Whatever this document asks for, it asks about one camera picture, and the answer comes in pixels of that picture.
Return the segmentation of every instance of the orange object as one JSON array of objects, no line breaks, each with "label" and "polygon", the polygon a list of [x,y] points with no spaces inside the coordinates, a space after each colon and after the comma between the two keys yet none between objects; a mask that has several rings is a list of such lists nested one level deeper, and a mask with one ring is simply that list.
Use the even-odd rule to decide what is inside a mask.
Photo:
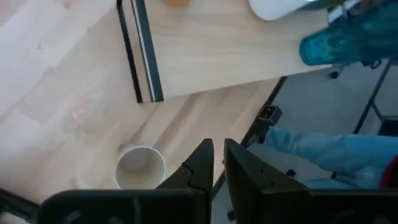
[{"label": "orange object", "polygon": [[163,0],[169,6],[182,7],[188,5],[191,0]]}]

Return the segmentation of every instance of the cup rim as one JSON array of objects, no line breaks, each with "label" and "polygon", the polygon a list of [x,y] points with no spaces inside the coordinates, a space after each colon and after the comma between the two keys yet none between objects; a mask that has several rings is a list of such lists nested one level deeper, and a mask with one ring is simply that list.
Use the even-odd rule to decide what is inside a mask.
[{"label": "cup rim", "polygon": [[138,148],[146,148],[146,149],[149,149],[149,150],[155,152],[158,156],[160,156],[160,158],[162,159],[162,162],[163,162],[163,175],[162,175],[162,178],[159,180],[159,183],[158,183],[157,185],[159,186],[159,185],[164,181],[164,179],[165,179],[165,176],[166,176],[166,161],[165,161],[163,155],[162,155],[158,150],[156,150],[156,149],[154,149],[153,147],[150,147],[150,146],[137,145],[137,144],[129,144],[129,145],[123,147],[123,149],[122,149],[120,155],[119,155],[118,158],[116,159],[116,165],[115,165],[114,170],[113,170],[113,181],[114,181],[114,183],[116,184],[116,186],[117,186],[118,189],[121,189],[121,190],[122,190],[122,188],[120,187],[120,185],[119,185],[119,183],[118,183],[118,181],[117,181],[117,179],[116,179],[116,171],[118,170],[118,165],[119,165],[119,163],[120,163],[120,160],[121,160],[127,153],[129,153],[129,152],[131,152],[131,151],[133,151],[133,150],[135,150],[135,149],[138,149]]}]

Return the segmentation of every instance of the white paper cup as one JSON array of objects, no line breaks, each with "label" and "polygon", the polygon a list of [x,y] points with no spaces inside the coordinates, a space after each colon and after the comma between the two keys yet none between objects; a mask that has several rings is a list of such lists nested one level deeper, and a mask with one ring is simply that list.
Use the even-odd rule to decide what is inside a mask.
[{"label": "white paper cup", "polygon": [[119,189],[155,189],[163,182],[166,163],[149,146],[126,146],[118,158],[114,179]]}]

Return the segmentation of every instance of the wood grain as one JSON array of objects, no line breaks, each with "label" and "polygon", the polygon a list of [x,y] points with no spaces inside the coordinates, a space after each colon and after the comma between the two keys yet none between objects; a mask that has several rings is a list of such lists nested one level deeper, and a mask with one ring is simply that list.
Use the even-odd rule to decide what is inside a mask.
[{"label": "wood grain", "polygon": [[308,72],[300,41],[327,26],[325,11],[258,19],[246,0],[187,7],[144,1],[164,98]]},{"label": "wood grain", "polygon": [[66,189],[115,188],[129,143],[158,149],[170,175],[212,138],[216,180],[224,138],[242,140],[277,83],[139,105],[115,1],[20,4],[0,27],[0,187],[38,203]]}]

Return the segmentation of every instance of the wooden table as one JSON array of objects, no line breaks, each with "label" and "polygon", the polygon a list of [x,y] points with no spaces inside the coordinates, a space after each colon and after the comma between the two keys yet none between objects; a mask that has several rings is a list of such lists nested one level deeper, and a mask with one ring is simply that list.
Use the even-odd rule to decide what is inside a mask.
[{"label": "wooden table", "polygon": [[9,0],[0,26],[0,187],[38,203],[114,188],[129,143],[158,149],[170,175],[212,138],[216,180],[224,138],[242,140],[277,83],[139,105],[114,1]]},{"label": "wooden table", "polygon": [[248,0],[192,0],[187,7],[161,0],[118,3],[143,102],[325,67],[305,65],[299,45],[327,26],[326,11],[267,22],[252,13]]}]

